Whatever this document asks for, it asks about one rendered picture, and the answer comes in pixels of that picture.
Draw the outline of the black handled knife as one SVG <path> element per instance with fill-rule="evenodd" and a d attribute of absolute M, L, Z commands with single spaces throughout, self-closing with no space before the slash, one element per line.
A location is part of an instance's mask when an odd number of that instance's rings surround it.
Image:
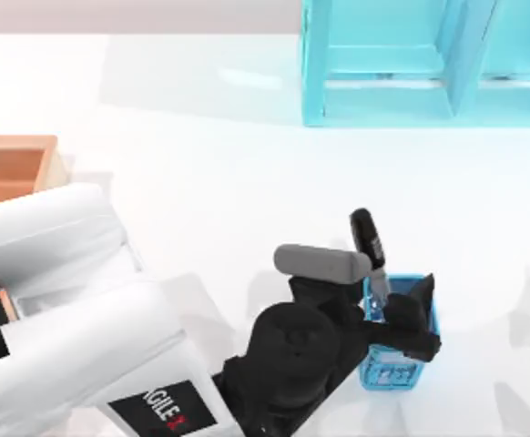
<path fill-rule="evenodd" d="M 391 287 L 385 271 L 386 259 L 378 230 L 367 208 L 354 210 L 350 215 L 350 223 L 356 249 L 368 256 L 372 264 L 369 276 L 371 306 L 374 311 L 382 311 Z"/>

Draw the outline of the pale grey rounded box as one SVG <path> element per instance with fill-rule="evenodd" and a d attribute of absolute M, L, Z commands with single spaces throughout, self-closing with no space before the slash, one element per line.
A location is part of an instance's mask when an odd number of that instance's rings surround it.
<path fill-rule="evenodd" d="M 359 252 L 284 244 L 273 255 L 275 268 L 290 276 L 353 284 L 372 271 L 370 258 Z"/>

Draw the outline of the blue pierced basket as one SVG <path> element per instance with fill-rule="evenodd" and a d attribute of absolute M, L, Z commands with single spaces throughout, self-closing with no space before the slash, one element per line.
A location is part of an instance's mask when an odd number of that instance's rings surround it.
<path fill-rule="evenodd" d="M 408 294 L 411 288 L 425 275 L 392 274 L 389 281 L 392 293 Z M 370 279 L 362 283 L 362 303 L 365 319 L 383 322 L 382 310 L 373 297 Z M 429 305 L 428 327 L 433 334 L 440 335 L 439 320 L 434 303 Z M 408 391 L 415 387 L 421 377 L 424 361 L 408 357 L 403 352 L 380 344 L 369 346 L 369 353 L 359 366 L 362 387 L 368 391 Z"/>

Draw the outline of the light blue rack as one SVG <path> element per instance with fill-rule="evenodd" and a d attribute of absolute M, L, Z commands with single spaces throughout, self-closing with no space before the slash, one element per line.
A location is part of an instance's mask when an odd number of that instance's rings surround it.
<path fill-rule="evenodd" d="M 301 0 L 310 127 L 530 127 L 530 0 Z"/>

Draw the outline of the shallow salmon box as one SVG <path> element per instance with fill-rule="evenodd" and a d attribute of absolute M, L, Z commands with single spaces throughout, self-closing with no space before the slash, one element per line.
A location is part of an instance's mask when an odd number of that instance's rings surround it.
<path fill-rule="evenodd" d="M 0 325 L 14 316 L 7 292 L 47 269 L 65 235 L 55 216 L 70 181 L 54 135 L 0 136 Z"/>

